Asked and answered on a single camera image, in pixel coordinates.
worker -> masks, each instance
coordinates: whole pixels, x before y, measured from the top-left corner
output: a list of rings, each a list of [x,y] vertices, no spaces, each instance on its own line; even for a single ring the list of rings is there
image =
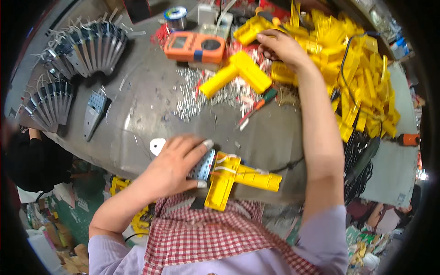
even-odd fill
[[[422,189],[414,185],[408,207],[394,207],[383,203],[353,200],[347,207],[352,222],[359,229],[365,228],[375,234],[386,234],[396,228],[405,228],[412,220],[421,200]]]
[[[261,224],[262,204],[229,200],[224,212],[189,209],[187,180],[213,146],[193,135],[167,140],[133,183],[106,200],[89,227],[90,274],[345,274],[344,152],[324,79],[301,46],[277,30],[257,35],[259,53],[282,60],[299,82],[307,170],[299,242],[291,248]],[[128,250],[122,232],[156,202],[145,246]]]
[[[54,185],[70,182],[73,155],[37,129],[20,131],[5,118],[1,129],[2,160],[7,176],[21,189],[50,192]]]

solder wire spool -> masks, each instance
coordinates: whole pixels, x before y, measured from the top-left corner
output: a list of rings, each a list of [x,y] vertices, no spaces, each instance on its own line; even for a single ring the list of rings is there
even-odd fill
[[[187,26],[187,9],[184,7],[172,7],[164,12],[165,20],[170,31],[181,31]]]

metal scrap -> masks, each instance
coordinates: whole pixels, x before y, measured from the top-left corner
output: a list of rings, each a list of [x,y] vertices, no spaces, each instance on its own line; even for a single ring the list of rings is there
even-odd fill
[[[291,84],[276,82],[275,89],[278,91],[275,100],[279,106],[284,104],[290,104],[298,108],[301,106],[297,87]]]
[[[198,92],[198,87],[209,78],[209,73],[199,69],[182,68],[177,74],[184,77],[183,83],[179,84],[182,99],[177,102],[173,114],[184,122],[190,122],[192,117],[200,114],[206,105],[228,104],[238,109],[243,105],[242,97],[251,98],[254,102],[261,100],[252,89],[246,86],[237,86],[234,81],[226,84],[212,98],[208,99],[203,93]]]

metal plate with wires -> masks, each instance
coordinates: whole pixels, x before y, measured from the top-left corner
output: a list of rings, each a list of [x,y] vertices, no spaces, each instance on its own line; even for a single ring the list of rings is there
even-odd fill
[[[214,149],[209,150],[190,171],[188,177],[195,180],[208,180],[215,155],[216,151]]]
[[[84,116],[84,139],[90,141],[93,132],[98,126],[99,120],[104,114],[108,97],[101,89],[92,91],[92,95],[88,99],[87,108]]]

hand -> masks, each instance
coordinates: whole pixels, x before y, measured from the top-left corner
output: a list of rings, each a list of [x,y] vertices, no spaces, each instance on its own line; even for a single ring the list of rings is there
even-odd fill
[[[191,188],[206,188],[205,181],[187,180],[188,173],[213,146],[213,141],[194,135],[175,136],[132,185],[154,199],[172,196]]]
[[[258,53],[272,61],[282,60],[295,73],[305,66],[314,66],[304,49],[291,36],[276,29],[267,29],[257,34]]]

